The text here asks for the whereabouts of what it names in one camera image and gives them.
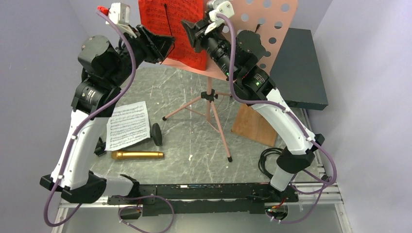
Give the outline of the red sheet music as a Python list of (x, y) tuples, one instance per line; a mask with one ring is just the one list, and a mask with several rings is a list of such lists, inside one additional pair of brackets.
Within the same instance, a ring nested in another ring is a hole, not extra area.
[(182, 20), (196, 23), (203, 18), (202, 0), (138, 0), (137, 3), (142, 25), (155, 34), (175, 37), (174, 49), (168, 58), (206, 70), (206, 52), (194, 51), (181, 23)]

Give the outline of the pink music stand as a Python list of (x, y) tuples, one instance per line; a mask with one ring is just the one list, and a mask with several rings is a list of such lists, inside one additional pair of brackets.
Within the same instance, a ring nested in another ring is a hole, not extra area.
[(258, 66), (265, 55), (261, 36), (243, 30), (223, 36), (223, 27), (235, 14), (230, 0), (141, 0), (141, 22), (155, 33), (175, 36), (168, 58), (190, 68), (206, 71), (210, 58), (229, 82), (233, 98), (251, 106), (280, 134), (287, 155), (305, 151), (301, 125), (284, 102), (275, 83)]

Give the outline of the white sheet music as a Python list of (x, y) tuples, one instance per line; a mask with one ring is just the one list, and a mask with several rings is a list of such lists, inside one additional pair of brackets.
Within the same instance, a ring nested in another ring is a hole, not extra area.
[(116, 151), (150, 137), (146, 102), (114, 108), (106, 125), (106, 151)]

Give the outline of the black round-base stand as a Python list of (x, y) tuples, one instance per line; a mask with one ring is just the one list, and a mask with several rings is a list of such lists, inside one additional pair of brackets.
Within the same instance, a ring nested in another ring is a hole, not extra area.
[[(153, 139), (156, 146), (162, 146), (163, 137), (162, 137), (162, 132), (161, 132), (161, 129), (158, 123), (154, 123), (151, 126), (150, 138)], [(105, 146), (106, 146), (106, 143), (103, 142), (101, 137), (99, 137), (95, 150), (94, 150), (94, 154), (98, 157), (106, 154), (106, 151), (104, 150)]]

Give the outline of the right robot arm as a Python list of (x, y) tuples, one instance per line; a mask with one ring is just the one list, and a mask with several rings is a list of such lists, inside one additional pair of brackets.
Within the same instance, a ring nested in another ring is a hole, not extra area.
[(206, 32), (211, 25), (206, 18), (196, 23), (182, 20), (181, 24), (191, 47), (196, 52), (206, 51), (227, 77), (232, 97), (257, 111), (285, 142), (268, 187), (271, 200), (282, 200), (294, 175), (311, 165), (324, 136), (314, 134), (302, 124), (269, 74), (257, 65), (266, 53), (258, 33), (242, 30), (227, 40), (222, 26)]

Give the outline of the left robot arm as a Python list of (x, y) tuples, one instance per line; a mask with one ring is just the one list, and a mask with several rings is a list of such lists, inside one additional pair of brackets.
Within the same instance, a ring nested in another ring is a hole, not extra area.
[(104, 127), (113, 114), (121, 85), (143, 62), (165, 60), (175, 38), (158, 35), (144, 26), (125, 33), (119, 47), (103, 35), (87, 39), (78, 55), (82, 80), (71, 103), (69, 133), (58, 164), (40, 179), (47, 190), (60, 192), (69, 203), (94, 203), (101, 196), (120, 196), (135, 203), (139, 182), (127, 175), (103, 177), (91, 171), (92, 157)]

